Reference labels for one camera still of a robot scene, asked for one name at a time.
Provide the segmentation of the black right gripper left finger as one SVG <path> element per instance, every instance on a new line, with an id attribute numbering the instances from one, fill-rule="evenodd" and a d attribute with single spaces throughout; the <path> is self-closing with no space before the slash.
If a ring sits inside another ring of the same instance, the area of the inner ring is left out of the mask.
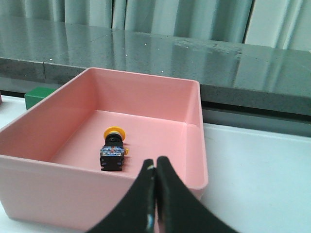
<path id="1" fill-rule="evenodd" d="M 151 159 L 142 168 L 125 196 L 90 233 L 153 233 L 156 195 L 155 167 Z"/>

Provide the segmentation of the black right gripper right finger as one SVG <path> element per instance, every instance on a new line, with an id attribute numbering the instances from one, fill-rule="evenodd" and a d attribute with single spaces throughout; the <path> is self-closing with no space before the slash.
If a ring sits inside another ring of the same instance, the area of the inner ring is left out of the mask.
<path id="1" fill-rule="evenodd" d="M 235 233 L 190 192 L 165 156 L 157 159 L 156 196 L 161 233 Z"/>

